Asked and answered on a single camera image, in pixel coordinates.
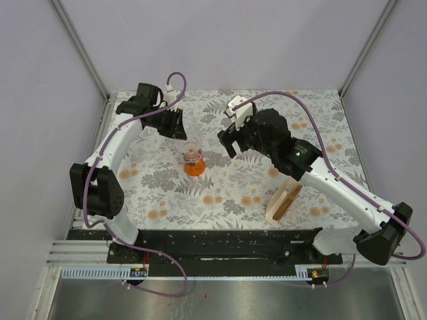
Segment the clear glass dripper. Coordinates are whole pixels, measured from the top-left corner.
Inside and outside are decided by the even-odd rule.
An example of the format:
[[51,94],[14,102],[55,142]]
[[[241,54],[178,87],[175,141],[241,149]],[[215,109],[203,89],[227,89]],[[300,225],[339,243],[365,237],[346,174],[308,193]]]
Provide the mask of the clear glass dripper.
[[179,156],[186,160],[198,159],[201,155],[203,139],[199,133],[187,133],[187,139],[176,139],[174,145]]

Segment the orange glass carafe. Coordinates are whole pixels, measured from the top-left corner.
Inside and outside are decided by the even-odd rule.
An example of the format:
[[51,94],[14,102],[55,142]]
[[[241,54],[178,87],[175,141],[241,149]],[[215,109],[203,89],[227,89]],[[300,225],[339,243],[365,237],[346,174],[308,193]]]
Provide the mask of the orange glass carafe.
[[200,176],[205,171],[201,149],[189,149],[183,154],[183,170],[191,177]]

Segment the coffee filter box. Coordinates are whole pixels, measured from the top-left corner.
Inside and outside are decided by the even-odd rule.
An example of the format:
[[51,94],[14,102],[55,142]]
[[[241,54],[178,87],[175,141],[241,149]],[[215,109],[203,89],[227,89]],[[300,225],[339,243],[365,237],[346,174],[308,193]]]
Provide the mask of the coffee filter box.
[[284,184],[272,195],[268,206],[266,208],[265,220],[272,225],[278,225],[280,221],[276,222],[273,220],[273,215],[277,211],[278,207],[282,204],[285,196],[295,189],[298,185],[303,187],[303,184],[295,179],[288,177]]

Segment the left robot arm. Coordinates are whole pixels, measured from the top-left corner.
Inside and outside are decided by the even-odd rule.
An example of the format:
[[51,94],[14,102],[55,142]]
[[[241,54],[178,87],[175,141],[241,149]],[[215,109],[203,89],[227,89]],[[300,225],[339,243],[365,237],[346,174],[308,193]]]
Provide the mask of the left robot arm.
[[159,135],[185,140],[183,111],[177,103],[185,91],[167,85],[164,90],[140,83],[134,96],[115,108],[113,123],[94,153],[82,164],[69,170],[75,206],[83,211],[87,228],[104,225],[113,240],[125,243],[121,255],[130,263],[138,263],[145,248],[136,241],[138,228],[125,209],[125,195],[118,181],[119,166],[135,138],[146,128]]

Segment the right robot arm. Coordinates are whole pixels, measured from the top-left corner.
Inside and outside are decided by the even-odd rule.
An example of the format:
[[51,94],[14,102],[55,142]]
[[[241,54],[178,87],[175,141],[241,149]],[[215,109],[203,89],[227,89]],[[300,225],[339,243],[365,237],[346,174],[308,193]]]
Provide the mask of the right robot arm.
[[256,111],[218,133],[230,157],[234,143],[242,152],[253,149],[268,157],[284,175],[324,194],[357,222],[357,227],[317,232],[304,246],[308,262],[320,263],[333,253],[359,253],[377,265],[386,265],[406,233],[413,209],[405,202],[392,204],[328,167],[326,156],[310,142],[292,137],[287,121],[274,109]]

